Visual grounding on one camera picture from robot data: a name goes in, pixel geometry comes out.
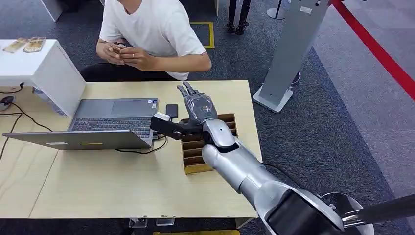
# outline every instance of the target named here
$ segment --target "white t-shirt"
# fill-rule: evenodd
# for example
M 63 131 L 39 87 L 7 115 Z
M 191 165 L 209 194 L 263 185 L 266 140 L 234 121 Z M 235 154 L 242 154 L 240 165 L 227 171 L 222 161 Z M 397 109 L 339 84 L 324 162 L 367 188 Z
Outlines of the white t-shirt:
M 156 57 L 200 55 L 206 51 L 178 0 L 142 0 L 131 15 L 117 0 L 106 0 L 99 38 L 115 42 L 121 37 Z M 187 80 L 189 74 L 167 73 L 181 81 Z

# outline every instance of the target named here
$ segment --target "person's legs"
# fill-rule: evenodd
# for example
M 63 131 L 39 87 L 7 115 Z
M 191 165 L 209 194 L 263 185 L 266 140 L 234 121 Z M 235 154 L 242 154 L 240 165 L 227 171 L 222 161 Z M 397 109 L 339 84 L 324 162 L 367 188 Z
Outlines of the person's legs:
M 87 82 L 177 81 L 164 71 L 141 71 L 129 65 L 98 63 L 80 71 Z

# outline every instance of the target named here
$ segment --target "white plug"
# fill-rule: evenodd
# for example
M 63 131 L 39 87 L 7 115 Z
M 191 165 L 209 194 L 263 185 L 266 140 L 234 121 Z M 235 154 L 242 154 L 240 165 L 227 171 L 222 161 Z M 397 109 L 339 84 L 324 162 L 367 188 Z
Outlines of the white plug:
M 154 114 L 154 116 L 157 117 L 157 118 L 163 119 L 165 121 L 170 121 L 170 116 L 167 115 L 167 114 L 157 112 L 156 114 Z

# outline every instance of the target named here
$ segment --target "black cable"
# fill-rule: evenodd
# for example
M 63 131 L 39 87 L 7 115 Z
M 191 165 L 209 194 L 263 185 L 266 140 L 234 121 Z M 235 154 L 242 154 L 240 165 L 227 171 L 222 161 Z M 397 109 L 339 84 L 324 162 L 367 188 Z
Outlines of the black cable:
M 49 130 L 50 132 L 53 132 L 49 127 L 47 127 L 47 126 L 43 126 L 42 124 L 39 124 L 37 121 L 35 121 L 35 119 L 33 119 L 31 116 L 29 116 L 27 113 L 25 113 L 17 104 L 15 104 L 15 103 L 11 103 L 11 104 L 13 104 L 14 106 L 16 106 L 24 115 L 26 115 L 28 118 L 30 118 L 30 119 L 32 119 L 32 121 L 36 124 L 36 125 L 38 125 L 38 126 L 41 126 L 41 127 L 43 127 L 43 128 L 45 128 L 45 129 L 47 129 L 47 130 Z
M 12 127 L 10 133 L 13 132 L 14 128 L 16 127 L 17 121 L 22 117 L 23 114 L 26 115 L 28 118 L 30 118 L 36 125 L 41 126 L 41 127 L 45 128 L 45 129 L 47 129 L 49 131 L 52 131 L 50 128 L 48 128 L 46 126 L 43 126 L 43 125 L 39 124 L 37 121 L 35 121 L 35 119 L 33 119 L 31 116 L 29 116 L 27 113 L 25 113 L 17 104 L 15 104 L 13 102 L 11 104 L 13 104 L 14 106 L 16 106 L 21 111 L 21 113 L 0 114 L 0 116 L 10 116 L 10 115 L 17 115 L 17 114 L 19 115 L 17 117 L 16 121 L 14 122 L 13 127 Z M 6 138 L 6 141 L 4 142 L 3 147 L 1 148 L 0 161 L 1 161 L 1 158 L 3 157 L 3 152 L 4 152 L 4 149 L 6 148 L 6 145 L 7 145 L 7 142 L 8 141 L 9 141 L 9 137 Z
M 16 115 L 16 114 L 18 114 L 19 116 L 14 121 L 12 129 L 10 130 L 10 133 L 13 132 L 14 128 L 16 127 L 17 121 L 22 117 L 23 114 L 22 113 L 0 114 L 1 116 L 10 116 L 10 115 Z M 1 161 L 1 158 L 3 157 L 3 152 L 4 152 L 4 149 L 6 148 L 6 144 L 8 141 L 9 141 L 9 137 L 6 138 L 6 141 L 4 142 L 3 147 L 1 148 L 0 161 Z
M 149 151 L 149 152 L 144 152 L 144 153 L 143 153 L 143 152 L 138 152 L 138 151 L 132 151 L 132 150 L 121 150 L 121 149 L 116 149 L 116 151 L 118 151 L 118 152 L 122 152 L 122 153 L 149 154 L 149 153 L 155 152 L 155 151 L 157 151 L 157 150 L 159 150 L 159 149 L 163 148 L 163 147 L 166 145 L 166 143 L 167 143 L 167 136 L 162 136 L 161 138 L 165 138 L 165 139 L 164 139 L 164 143 L 163 143 L 160 147 L 155 148 L 155 149 L 153 149 L 153 150 L 151 150 L 151 151 Z
M 288 179 L 290 179 L 292 182 L 294 182 L 296 185 L 298 185 L 301 189 L 305 189 L 309 192 L 311 192 L 309 189 L 307 189 L 306 187 L 304 187 L 303 184 L 301 184 L 300 182 L 298 182 L 296 179 L 294 179 L 290 174 L 288 174 L 285 170 L 283 170 L 281 167 L 273 165 L 273 164 L 269 164 L 269 163 L 262 163 L 263 165 L 267 165 L 267 166 L 271 166 L 277 170 L 279 170 L 281 173 L 283 173 L 285 176 L 288 177 Z
M 21 90 L 23 90 L 23 85 L 24 85 L 24 82 L 22 82 L 19 86 L 20 86 L 20 89 L 18 89 L 17 91 L 12 91 L 12 92 L 0 92 L 0 94 L 13 94 L 13 93 L 17 93 L 17 92 L 19 92 L 19 91 L 21 91 Z

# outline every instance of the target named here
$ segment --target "red floor tape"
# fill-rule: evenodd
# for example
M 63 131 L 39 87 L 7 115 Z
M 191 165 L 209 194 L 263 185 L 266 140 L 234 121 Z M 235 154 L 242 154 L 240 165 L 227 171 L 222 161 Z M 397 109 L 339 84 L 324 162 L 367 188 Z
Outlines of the red floor tape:
M 357 21 L 340 0 L 333 0 L 331 1 L 331 4 L 333 4 L 343 19 L 368 47 L 382 66 L 392 75 L 409 96 L 415 100 L 415 81 L 392 59 L 392 57 L 382 48 L 382 46 L 380 46 L 359 21 Z

